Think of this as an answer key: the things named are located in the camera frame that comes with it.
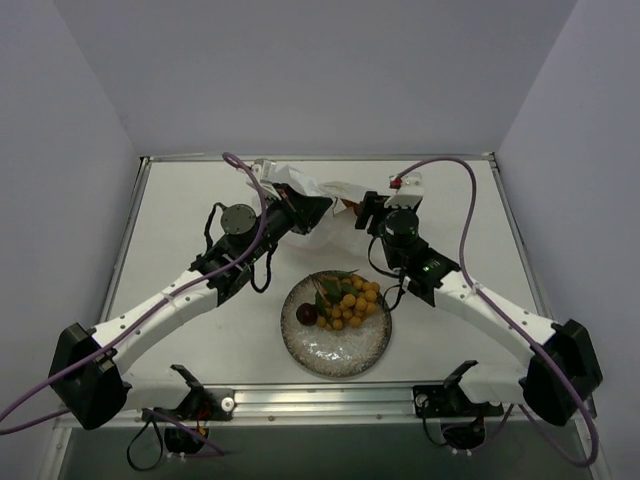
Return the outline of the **white lemon-print plastic bag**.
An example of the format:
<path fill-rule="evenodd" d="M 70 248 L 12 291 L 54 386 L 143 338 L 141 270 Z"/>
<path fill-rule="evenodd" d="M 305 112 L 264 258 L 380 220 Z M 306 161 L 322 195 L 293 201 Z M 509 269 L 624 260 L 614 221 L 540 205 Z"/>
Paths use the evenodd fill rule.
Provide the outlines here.
<path fill-rule="evenodd" d="M 335 240 L 340 228 L 336 219 L 343 211 L 355 215 L 364 205 L 370 187 L 343 181 L 321 182 L 290 165 L 261 158 L 250 166 L 264 198 L 266 212 L 262 241 L 285 241 L 306 249 L 320 248 Z"/>

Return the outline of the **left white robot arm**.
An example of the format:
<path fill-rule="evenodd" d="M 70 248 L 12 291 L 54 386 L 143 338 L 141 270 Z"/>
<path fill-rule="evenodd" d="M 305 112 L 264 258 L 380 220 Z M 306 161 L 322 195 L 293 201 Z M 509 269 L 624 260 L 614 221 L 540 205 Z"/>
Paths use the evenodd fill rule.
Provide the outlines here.
<path fill-rule="evenodd" d="M 119 317 L 85 329 L 64 329 L 49 370 L 51 387 L 86 430 L 97 429 L 127 408 L 136 408 L 123 378 L 151 347 L 190 320 L 230 300 L 253 277 L 252 266 L 274 251 L 287 233 L 310 233 L 333 202 L 277 183 L 261 213 L 235 204 L 223 208 L 222 236 L 173 283 Z"/>

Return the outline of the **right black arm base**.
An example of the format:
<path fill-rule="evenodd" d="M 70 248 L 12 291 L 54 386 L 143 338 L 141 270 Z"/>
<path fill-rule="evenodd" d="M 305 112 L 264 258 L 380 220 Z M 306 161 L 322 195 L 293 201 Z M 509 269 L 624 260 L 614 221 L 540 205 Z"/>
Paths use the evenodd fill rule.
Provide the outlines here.
<path fill-rule="evenodd" d="M 453 454 L 464 452 L 470 456 L 493 439 L 504 427 L 511 414 L 501 404 L 476 403 L 461 388 L 463 375 L 478 362 L 467 360 L 442 382 L 412 387 L 415 416 L 422 422 L 428 441 L 438 448 L 449 448 Z M 440 426 L 440 440 L 431 434 L 428 419 L 470 418 L 469 422 L 449 422 Z"/>

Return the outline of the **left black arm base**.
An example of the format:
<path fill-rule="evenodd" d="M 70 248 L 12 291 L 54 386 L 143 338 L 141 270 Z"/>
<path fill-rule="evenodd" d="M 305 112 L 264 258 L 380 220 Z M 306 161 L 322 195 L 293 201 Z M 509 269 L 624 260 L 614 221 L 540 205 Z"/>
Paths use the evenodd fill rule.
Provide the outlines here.
<path fill-rule="evenodd" d="M 205 388 L 183 365 L 173 364 L 171 370 L 184 380 L 188 392 L 175 408 L 143 409 L 142 420 L 155 426 L 158 421 L 167 424 L 161 439 L 169 453 L 185 457 L 225 456 L 209 435 L 212 422 L 233 418 L 234 391 L 227 387 Z"/>

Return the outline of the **dark red fake plum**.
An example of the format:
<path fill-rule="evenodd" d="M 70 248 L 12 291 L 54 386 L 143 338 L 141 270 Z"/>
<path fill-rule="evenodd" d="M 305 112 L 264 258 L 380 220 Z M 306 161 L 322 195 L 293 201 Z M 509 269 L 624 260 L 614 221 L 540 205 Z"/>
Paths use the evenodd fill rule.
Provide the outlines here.
<path fill-rule="evenodd" d="M 318 310 L 314 304 L 303 303 L 296 310 L 297 321 L 304 326 L 315 325 L 318 318 Z"/>

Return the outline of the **yellow fake longan bunch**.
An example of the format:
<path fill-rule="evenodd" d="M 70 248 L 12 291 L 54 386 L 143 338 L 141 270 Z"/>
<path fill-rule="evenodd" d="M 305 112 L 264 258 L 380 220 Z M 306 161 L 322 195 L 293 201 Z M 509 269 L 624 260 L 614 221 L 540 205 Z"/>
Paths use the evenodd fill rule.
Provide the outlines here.
<path fill-rule="evenodd" d="M 381 287 L 354 271 L 327 271 L 310 276 L 314 289 L 315 324 L 328 331 L 346 327 L 359 328 L 365 320 L 378 312 Z"/>

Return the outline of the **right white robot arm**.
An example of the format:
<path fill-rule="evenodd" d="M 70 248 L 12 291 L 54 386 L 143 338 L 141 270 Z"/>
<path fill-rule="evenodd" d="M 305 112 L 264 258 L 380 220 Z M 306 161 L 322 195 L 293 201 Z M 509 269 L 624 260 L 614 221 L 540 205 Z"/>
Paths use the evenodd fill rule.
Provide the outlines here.
<path fill-rule="evenodd" d="M 585 326 L 533 314 L 466 274 L 419 235 L 416 197 L 365 193 L 355 227 L 382 243 L 388 267 L 402 289 L 474 326 L 510 352 L 518 367 L 469 361 L 444 388 L 455 412 L 476 404 L 522 403 L 554 426 L 563 426 L 601 384 L 603 374 Z"/>

